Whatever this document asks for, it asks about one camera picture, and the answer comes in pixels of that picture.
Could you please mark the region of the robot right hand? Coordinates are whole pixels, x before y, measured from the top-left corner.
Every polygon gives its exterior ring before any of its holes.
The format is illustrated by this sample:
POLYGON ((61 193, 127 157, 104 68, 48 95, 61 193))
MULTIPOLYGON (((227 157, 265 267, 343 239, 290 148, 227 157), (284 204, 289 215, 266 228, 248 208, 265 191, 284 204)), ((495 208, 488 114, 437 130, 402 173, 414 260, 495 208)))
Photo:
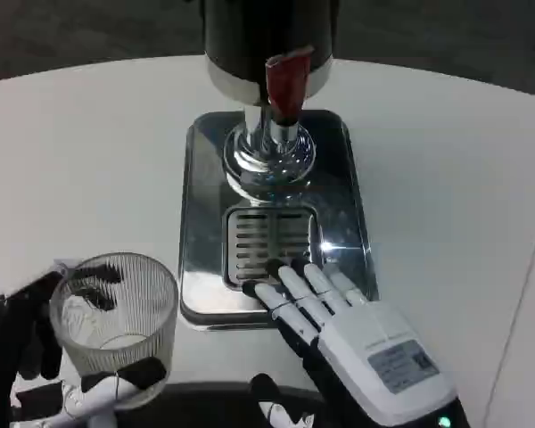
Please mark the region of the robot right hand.
POLYGON ((268 374, 250 381, 273 427, 466 427, 457 388, 392 306, 369 300, 333 263, 271 259, 273 284, 243 283, 268 312, 325 402, 293 417, 268 374))

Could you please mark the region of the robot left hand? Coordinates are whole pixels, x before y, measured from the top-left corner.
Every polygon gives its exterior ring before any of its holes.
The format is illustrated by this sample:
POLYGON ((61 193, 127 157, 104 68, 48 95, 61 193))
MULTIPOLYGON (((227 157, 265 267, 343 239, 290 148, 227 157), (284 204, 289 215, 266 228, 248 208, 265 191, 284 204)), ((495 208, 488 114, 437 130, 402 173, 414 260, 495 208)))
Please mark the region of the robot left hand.
MULTIPOLYGON (((0 427, 11 422, 12 386, 33 340, 39 340, 42 346, 34 369, 47 379, 60 372, 62 348, 54 337, 45 305, 62 279, 61 270, 50 270, 11 296, 0 296, 0 427)), ((81 388, 87 396, 99 392, 101 397, 95 400, 94 408, 105 409, 133 393, 148 390, 165 374, 165 366, 156 357, 147 357, 119 370, 83 375, 81 388)))

